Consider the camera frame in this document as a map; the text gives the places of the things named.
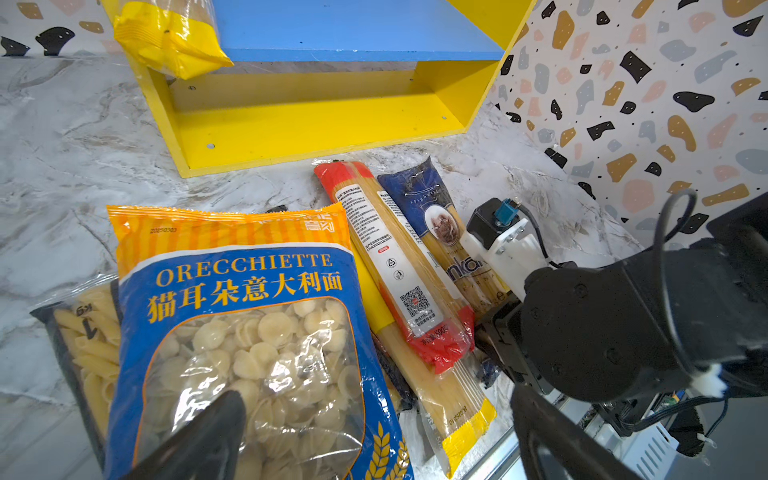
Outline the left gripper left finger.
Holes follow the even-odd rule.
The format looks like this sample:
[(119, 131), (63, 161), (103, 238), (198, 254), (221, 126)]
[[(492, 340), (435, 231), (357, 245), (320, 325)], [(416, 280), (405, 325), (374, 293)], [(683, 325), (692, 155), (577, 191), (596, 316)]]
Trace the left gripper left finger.
[(245, 425), (242, 396), (226, 391), (124, 477), (232, 479)]

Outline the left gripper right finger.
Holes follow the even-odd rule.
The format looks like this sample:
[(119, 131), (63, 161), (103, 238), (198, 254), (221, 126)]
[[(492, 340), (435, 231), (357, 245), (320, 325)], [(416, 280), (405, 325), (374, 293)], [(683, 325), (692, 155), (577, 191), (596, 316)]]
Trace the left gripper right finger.
[(528, 479), (638, 477), (534, 389), (517, 386), (510, 404)]

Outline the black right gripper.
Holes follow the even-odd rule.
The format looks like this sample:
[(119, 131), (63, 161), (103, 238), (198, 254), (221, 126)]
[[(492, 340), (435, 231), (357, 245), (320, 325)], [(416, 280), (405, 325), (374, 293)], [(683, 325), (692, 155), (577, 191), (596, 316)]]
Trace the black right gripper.
[(479, 349), (515, 383), (588, 403), (686, 387), (648, 269), (541, 268), (475, 326)]

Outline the yellow Pastatime spaghetti pack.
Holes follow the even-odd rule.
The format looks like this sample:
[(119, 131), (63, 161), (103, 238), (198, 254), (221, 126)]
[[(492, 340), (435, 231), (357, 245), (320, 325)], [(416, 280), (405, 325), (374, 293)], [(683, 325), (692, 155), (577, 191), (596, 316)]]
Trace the yellow Pastatime spaghetti pack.
[(115, 41), (145, 67), (189, 80), (230, 68), (211, 0), (118, 0), (102, 3)]

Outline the dark blue spaghetti pack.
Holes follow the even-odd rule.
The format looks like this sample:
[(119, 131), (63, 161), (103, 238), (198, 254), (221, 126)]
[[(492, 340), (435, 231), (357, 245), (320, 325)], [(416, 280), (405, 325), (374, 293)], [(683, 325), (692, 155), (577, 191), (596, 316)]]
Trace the dark blue spaghetti pack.
[(379, 184), (478, 315), (507, 300), (509, 288), (460, 243), (465, 226), (430, 159), (396, 173), (380, 174)]

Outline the blue orange orecchiette bag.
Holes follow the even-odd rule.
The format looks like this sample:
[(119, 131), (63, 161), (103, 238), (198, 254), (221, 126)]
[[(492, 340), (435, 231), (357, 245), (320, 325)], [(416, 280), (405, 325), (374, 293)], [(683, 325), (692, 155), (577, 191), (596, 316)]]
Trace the blue orange orecchiette bag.
[(230, 392), (245, 409), (238, 478), (413, 477), (341, 205), (107, 213), (123, 316), (107, 478)]

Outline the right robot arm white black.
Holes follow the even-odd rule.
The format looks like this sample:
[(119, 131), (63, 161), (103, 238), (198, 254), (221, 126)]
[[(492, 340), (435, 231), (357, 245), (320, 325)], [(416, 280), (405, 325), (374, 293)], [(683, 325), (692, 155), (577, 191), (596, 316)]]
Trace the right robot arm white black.
[(511, 288), (477, 323), (481, 350), (515, 383), (592, 404), (693, 388), (767, 392), (767, 199), (715, 219), (709, 236), (669, 241), (693, 219), (668, 200), (653, 244), (601, 267), (558, 263), (521, 204), (493, 198), (462, 244)]

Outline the yellow shelf pink blue boards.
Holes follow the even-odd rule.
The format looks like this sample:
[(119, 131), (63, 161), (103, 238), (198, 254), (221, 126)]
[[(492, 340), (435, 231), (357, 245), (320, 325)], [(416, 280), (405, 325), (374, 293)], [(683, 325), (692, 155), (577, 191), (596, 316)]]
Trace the yellow shelf pink blue boards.
[(230, 67), (128, 59), (182, 177), (469, 130), (530, 1), (217, 1)]

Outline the red spaghetti pack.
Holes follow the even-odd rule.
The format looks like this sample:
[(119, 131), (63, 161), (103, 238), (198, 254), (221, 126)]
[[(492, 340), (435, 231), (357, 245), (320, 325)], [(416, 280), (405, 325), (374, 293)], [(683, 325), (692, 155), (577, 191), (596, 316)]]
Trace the red spaghetti pack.
[(314, 169), (343, 206), (354, 246), (409, 347), (437, 374), (474, 349), (474, 311), (393, 198), (360, 162)]

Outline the clear black penne bag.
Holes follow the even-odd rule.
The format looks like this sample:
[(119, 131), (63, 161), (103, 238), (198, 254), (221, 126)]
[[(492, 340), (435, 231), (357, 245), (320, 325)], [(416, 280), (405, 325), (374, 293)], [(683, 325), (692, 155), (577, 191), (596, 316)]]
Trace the clear black penne bag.
[(122, 313), (117, 275), (100, 274), (72, 288), (59, 289), (30, 314), (47, 331), (97, 462), (103, 467), (119, 375)]

